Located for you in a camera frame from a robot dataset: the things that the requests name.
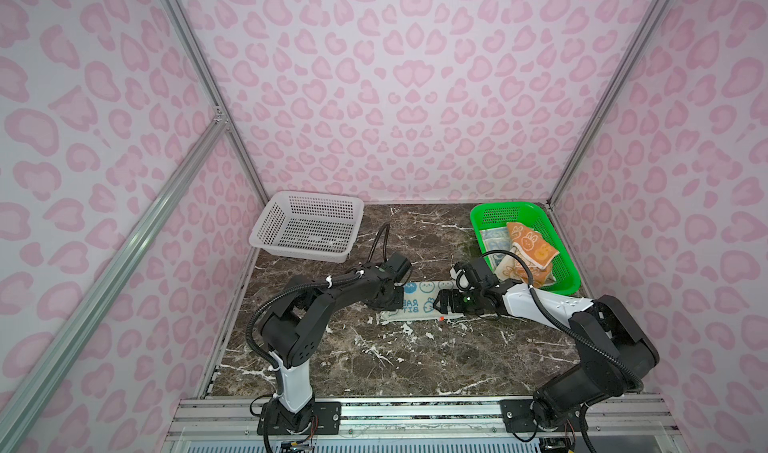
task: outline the basket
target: basket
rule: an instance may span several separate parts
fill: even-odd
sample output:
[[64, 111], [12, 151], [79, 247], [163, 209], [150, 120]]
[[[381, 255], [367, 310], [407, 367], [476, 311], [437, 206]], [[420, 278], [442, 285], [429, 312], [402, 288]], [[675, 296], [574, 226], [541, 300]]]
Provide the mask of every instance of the basket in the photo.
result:
[[270, 255], [344, 263], [362, 208], [360, 198], [281, 191], [266, 204], [248, 241]]
[[485, 244], [480, 235], [483, 229], [506, 227], [507, 222], [510, 221], [521, 222], [526, 227], [535, 229], [542, 234], [547, 243], [560, 252], [552, 260], [552, 273], [557, 282], [542, 289], [550, 293], [570, 296], [581, 286], [581, 276], [543, 209], [525, 201], [487, 203], [472, 208], [469, 217], [483, 253], [485, 253]]

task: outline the white plastic basket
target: white plastic basket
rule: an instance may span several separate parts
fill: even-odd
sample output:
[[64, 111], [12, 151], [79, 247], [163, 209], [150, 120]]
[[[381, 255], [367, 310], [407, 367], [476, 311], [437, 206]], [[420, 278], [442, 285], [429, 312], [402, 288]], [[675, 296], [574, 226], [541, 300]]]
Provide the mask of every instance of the white plastic basket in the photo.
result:
[[275, 256], [344, 263], [362, 208], [360, 198], [281, 191], [266, 204], [248, 241]]

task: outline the black mounting plate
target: black mounting plate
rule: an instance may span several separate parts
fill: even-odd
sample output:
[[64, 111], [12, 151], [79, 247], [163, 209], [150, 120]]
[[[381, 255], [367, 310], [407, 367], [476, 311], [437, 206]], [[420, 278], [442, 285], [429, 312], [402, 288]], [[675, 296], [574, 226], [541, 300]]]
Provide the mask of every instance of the black mounting plate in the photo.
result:
[[[317, 417], [319, 423], [315, 435], [338, 435], [339, 424], [341, 423], [341, 403], [338, 401], [315, 401], [312, 412]], [[259, 417], [259, 427], [256, 429], [259, 435], [264, 434], [264, 417]], [[284, 436], [293, 435], [284, 425], [270, 425], [270, 435]]]
[[[502, 407], [502, 420], [507, 433], [533, 434], [536, 425], [531, 414], [531, 400], [501, 400], [499, 406]], [[581, 431], [576, 415], [568, 415], [568, 419], [574, 430]], [[555, 431], [565, 431], [565, 425], [559, 426]]]

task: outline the green plastic basket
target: green plastic basket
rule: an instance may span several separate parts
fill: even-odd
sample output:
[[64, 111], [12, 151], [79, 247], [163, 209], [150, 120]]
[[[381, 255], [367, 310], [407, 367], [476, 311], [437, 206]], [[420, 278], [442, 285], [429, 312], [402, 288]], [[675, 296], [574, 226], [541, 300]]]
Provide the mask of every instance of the green plastic basket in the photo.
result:
[[475, 228], [475, 236], [478, 237], [480, 250], [485, 253], [485, 244], [480, 232], [483, 229], [506, 227], [510, 221], [521, 222], [528, 228], [535, 229], [542, 234], [544, 239], [560, 252], [552, 260], [552, 273], [557, 279], [554, 285], [544, 286], [542, 289], [559, 295], [571, 296], [581, 286], [581, 277], [571, 261], [571, 256], [563, 246], [563, 242], [554, 232], [554, 227], [543, 209], [530, 202], [496, 202], [485, 205], [477, 205], [469, 213], [472, 226]]

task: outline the marble table surface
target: marble table surface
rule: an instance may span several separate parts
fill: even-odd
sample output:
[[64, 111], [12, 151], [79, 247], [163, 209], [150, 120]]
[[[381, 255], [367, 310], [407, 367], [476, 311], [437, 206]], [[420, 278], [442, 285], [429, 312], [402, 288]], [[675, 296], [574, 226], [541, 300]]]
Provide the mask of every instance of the marble table surface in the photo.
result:
[[[244, 331], [250, 314], [291, 275], [325, 278], [343, 273], [365, 259], [376, 230], [389, 221], [388, 251], [410, 258], [411, 281], [450, 279], [448, 271], [456, 261], [480, 254], [469, 221], [473, 206], [366, 206], [356, 245], [343, 264], [261, 252], [211, 394], [254, 397], [274, 390], [274, 373], [248, 349]], [[263, 287], [266, 290], [256, 294]], [[355, 304], [333, 315], [310, 361], [318, 398], [527, 395], [571, 368], [578, 355], [570, 338], [528, 320], [464, 318], [383, 325], [376, 321], [376, 312]]]

